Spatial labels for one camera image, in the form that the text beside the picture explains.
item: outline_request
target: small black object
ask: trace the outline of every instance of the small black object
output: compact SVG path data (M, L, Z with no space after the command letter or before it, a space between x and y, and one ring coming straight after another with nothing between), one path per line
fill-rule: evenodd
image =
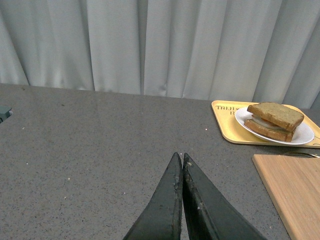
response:
M123 240L180 240L183 172L173 154L153 196Z
M266 240L185 153L183 206L190 240Z
M10 117L10 110L9 106L0 106L0 123Z

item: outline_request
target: sandwich filling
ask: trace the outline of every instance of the sandwich filling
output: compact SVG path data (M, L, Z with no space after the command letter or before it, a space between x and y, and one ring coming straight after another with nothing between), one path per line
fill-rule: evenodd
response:
M282 127L268 121L268 120L265 120L255 114L252 115L252 120L255 121L257 124L260 124L268 129L272 129L272 130L283 130Z

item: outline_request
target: sandwich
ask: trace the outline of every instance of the sandwich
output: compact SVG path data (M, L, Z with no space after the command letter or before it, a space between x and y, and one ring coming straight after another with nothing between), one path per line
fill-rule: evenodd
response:
M249 105L247 111L252 118L244 125L265 137L291 142L297 126L304 120L304 115L287 106L275 102L262 102Z

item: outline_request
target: wooden cutting board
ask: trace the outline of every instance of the wooden cutting board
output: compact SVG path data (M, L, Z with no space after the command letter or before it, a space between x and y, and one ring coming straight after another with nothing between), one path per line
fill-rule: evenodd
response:
M252 160L291 239L320 239L320 158L255 154Z

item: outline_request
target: yellow tray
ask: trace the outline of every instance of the yellow tray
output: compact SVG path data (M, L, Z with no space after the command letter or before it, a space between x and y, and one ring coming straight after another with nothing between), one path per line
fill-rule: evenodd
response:
M216 100L211 103L211 107L215 118L219 124L223 137L234 144L251 144L251 145L272 145L272 146L283 146L281 143L270 142L262 140L249 131L245 130L236 120L235 113L238 109L247 107L256 102L244 102L244 101L223 101ZM285 105L291 109L297 110L304 114L300 109ZM306 124L314 132L314 139L303 145L291 145L292 147L300 148L320 148L320 128L304 114L304 120Z

